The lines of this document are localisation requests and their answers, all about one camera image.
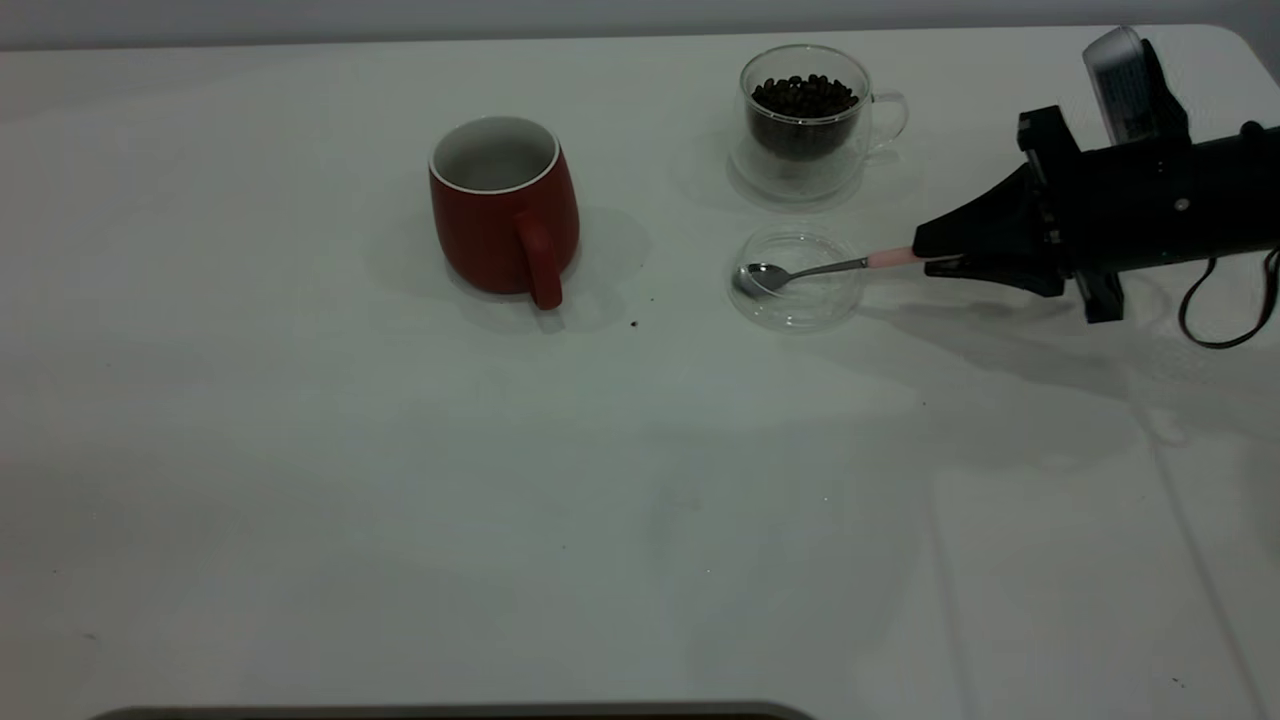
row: metal spoon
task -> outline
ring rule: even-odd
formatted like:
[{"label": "metal spoon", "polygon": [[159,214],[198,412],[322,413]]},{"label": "metal spoon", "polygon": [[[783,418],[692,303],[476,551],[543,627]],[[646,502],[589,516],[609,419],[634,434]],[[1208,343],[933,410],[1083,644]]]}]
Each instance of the metal spoon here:
[{"label": "metal spoon", "polygon": [[737,273],[733,275],[733,286],[749,297],[760,297],[782,290],[782,286],[797,278],[842,273],[845,270],[865,270],[867,268],[892,268],[893,265],[908,265],[919,261],[922,259],[916,258],[910,247],[897,247],[872,252],[867,258],[808,268],[799,273],[788,273],[771,263],[748,263],[737,269]]},{"label": "metal spoon", "polygon": [[800,270],[799,273],[788,273],[777,265],[771,265],[769,263],[749,263],[737,269],[737,275],[733,279],[737,284],[737,290],[750,295],[751,297],[759,297],[762,295],[777,292],[782,290],[782,286],[797,278],[822,275],[826,273],[841,273],[845,270],[863,270],[865,268],[867,258],[845,260],[844,263],[832,263],[831,265],[818,265],[817,268],[809,268],[806,270]]}]

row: coffee beans in glass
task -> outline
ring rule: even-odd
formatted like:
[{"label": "coffee beans in glass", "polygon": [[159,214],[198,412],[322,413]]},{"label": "coffee beans in glass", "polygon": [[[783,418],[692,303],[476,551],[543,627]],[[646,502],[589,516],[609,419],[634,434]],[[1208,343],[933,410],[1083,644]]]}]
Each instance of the coffee beans in glass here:
[{"label": "coffee beans in glass", "polygon": [[[891,126],[873,131],[874,102],[900,106]],[[756,55],[742,68],[737,105],[733,167],[774,201],[820,200],[860,182],[867,155],[908,119],[902,94],[873,90],[858,60],[820,45]]]}]

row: red mug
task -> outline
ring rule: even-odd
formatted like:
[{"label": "red mug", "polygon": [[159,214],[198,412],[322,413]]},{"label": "red mug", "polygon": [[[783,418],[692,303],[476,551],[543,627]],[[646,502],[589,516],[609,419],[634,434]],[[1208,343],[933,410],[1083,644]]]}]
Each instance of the red mug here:
[{"label": "red mug", "polygon": [[467,282],[559,306],[561,273],[577,251],[577,200],[550,131],[524,118],[458,126],[431,154],[431,206],[444,256]]}]

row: empty glass dish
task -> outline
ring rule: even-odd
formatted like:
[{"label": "empty glass dish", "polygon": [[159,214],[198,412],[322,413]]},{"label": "empty glass dish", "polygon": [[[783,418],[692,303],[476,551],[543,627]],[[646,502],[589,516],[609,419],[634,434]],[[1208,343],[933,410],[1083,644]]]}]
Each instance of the empty glass dish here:
[{"label": "empty glass dish", "polygon": [[769,329],[800,333],[831,328],[858,304],[863,272],[813,275],[777,291],[759,288],[759,292],[746,293],[737,286],[739,269],[751,263],[769,263],[795,273],[864,255],[854,242],[813,223],[764,228],[748,238],[726,269],[730,301],[748,319]]}]

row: black cable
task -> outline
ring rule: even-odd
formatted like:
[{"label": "black cable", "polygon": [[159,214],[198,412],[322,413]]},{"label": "black cable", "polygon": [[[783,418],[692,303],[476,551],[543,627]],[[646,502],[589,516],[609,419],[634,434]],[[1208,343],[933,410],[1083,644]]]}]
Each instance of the black cable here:
[{"label": "black cable", "polygon": [[1213,342],[1207,340],[1201,340],[1192,333],[1190,328],[1187,327],[1187,309],[1192,305],[1192,296],[1199,290],[1199,286],[1204,284],[1204,281],[1213,274],[1213,269],[1217,268],[1217,258],[1210,258],[1208,265],[1204,266],[1204,274],[1201,279],[1196,281],[1196,284],[1187,291],[1183,297],[1183,304],[1178,309],[1178,327],[1183,329],[1183,334],[1187,340],[1194,342],[1201,347],[1207,347],[1210,350],[1228,350],[1238,345],[1244,345],[1253,336],[1258,334],[1258,331],[1267,324],[1271,319],[1271,313],[1276,309],[1276,296],[1280,295],[1280,247],[1267,252],[1267,256],[1262,259],[1262,274],[1266,278],[1266,291],[1262,295],[1262,313],[1258,314],[1258,324],[1253,325],[1253,329],[1242,334],[1240,337],[1233,340],[1225,340],[1221,342]]}]

